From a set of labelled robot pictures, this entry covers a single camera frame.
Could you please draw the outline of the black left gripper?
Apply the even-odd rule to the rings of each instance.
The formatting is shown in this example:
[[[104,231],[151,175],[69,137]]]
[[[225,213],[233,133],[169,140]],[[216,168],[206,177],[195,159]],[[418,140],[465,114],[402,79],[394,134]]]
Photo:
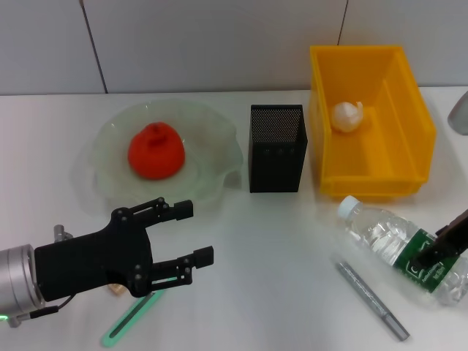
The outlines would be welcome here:
[[[132,210],[114,210],[109,224],[98,232],[37,247],[34,259],[39,291],[46,301],[54,301],[108,284],[120,284],[140,298],[150,290],[190,285],[194,269],[214,264],[214,248],[208,246],[153,264],[146,228],[193,215],[191,200],[171,206],[158,197]]]

